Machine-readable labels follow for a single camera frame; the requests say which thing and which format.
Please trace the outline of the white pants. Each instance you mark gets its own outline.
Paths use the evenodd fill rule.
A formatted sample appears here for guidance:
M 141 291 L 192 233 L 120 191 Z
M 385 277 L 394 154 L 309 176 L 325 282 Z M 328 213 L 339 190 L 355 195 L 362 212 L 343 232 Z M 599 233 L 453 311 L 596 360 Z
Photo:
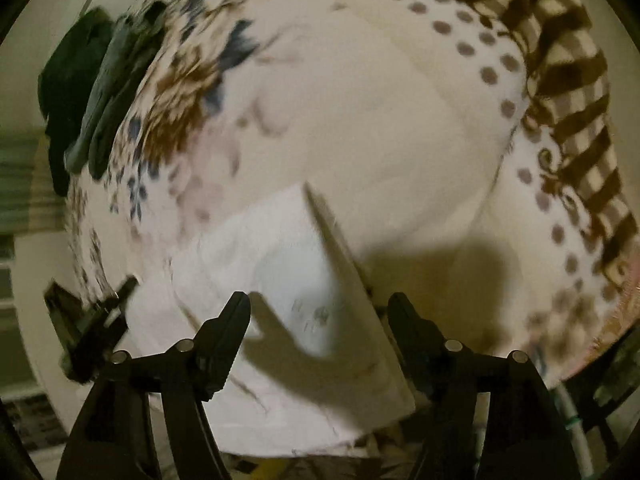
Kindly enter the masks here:
M 205 404 L 222 452 L 352 454 L 416 407 L 326 206 L 298 184 L 199 235 L 149 270 L 127 309 L 143 354 L 167 350 L 245 292 L 252 318 Z

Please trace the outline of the dark green blanket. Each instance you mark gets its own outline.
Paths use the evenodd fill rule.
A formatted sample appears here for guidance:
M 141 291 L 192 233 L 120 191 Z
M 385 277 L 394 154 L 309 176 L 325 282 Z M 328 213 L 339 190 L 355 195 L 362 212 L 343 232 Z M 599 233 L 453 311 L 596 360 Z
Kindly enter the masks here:
M 52 183 L 54 192 L 61 197 L 67 195 L 70 185 L 64 153 L 79 136 L 113 25 L 103 9 L 88 11 L 66 32 L 38 76 L 38 103 L 47 123 Z

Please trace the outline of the folded blue jeans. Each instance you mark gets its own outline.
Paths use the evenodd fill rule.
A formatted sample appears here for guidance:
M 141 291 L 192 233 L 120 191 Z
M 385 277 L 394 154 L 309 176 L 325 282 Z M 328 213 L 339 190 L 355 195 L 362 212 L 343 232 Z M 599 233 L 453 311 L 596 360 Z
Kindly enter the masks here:
M 116 21 L 79 136 L 64 154 L 70 174 L 80 174 L 88 167 L 91 177 L 99 180 L 107 170 L 118 128 L 164 41 L 166 12 L 167 4 L 156 0 L 143 12 L 126 14 Z

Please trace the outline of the floral bed blanket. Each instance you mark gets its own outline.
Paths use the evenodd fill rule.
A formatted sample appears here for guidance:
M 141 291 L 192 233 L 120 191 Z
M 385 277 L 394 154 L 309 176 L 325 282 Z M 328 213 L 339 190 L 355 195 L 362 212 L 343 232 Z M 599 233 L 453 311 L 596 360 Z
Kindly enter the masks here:
M 74 177 L 81 296 L 297 183 L 371 296 L 527 351 L 549 385 L 636 322 L 638 226 L 580 0 L 136 0 L 165 38 L 106 174 Z

